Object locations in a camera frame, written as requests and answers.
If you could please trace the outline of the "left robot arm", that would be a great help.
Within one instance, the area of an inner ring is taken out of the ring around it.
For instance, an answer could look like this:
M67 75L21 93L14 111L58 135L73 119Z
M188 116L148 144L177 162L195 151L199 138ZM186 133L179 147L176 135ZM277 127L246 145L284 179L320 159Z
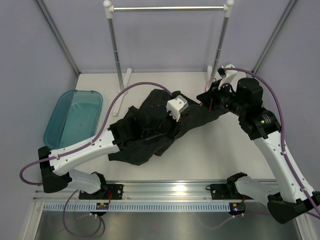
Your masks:
M76 167L107 155L110 161L142 165L170 146L180 129L182 101L166 105L131 106L124 118L85 141L50 152L40 163L43 190L47 194L66 188L83 191L97 200L109 189L101 173L85 173Z

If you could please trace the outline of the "black pinstriped shirt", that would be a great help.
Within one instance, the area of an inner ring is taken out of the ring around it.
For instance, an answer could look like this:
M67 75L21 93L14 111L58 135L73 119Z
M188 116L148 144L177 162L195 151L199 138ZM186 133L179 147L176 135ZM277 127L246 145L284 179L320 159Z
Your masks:
M141 137L142 128L140 126L140 112L150 106L164 106L167 101L182 95L188 101L188 107L181 113L179 132L174 138L160 136L145 140ZM216 107L209 111L206 107L184 96L180 91L169 94L165 90L154 89L142 102L139 108L130 106L125 116L109 126L114 141L119 150L116 153L108 154L110 161L119 161L131 165L142 165L150 160L152 156L162 156L163 153L178 139L188 131L204 126L217 120L226 111L221 107Z

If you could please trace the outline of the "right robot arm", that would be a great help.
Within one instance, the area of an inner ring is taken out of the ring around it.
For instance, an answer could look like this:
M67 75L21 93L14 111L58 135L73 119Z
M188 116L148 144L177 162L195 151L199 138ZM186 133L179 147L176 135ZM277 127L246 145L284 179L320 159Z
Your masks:
M208 110L222 108L238 116L241 129L267 161L278 187L253 180L240 172L227 178L226 193L241 195L265 205L272 217L285 224L320 205L320 193L308 184L282 140L283 126L275 114L263 107L263 88L254 78L242 78L236 89L229 83L213 82L196 98Z

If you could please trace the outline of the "pink wire hanger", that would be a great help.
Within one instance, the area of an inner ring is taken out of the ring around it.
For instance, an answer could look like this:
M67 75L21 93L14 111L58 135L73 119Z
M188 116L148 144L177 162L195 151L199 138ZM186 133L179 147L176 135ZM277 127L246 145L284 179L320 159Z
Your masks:
M204 91L205 92L209 91L210 88L211 88L212 83L216 82L216 81L217 81L217 79L215 77L210 78L205 84Z

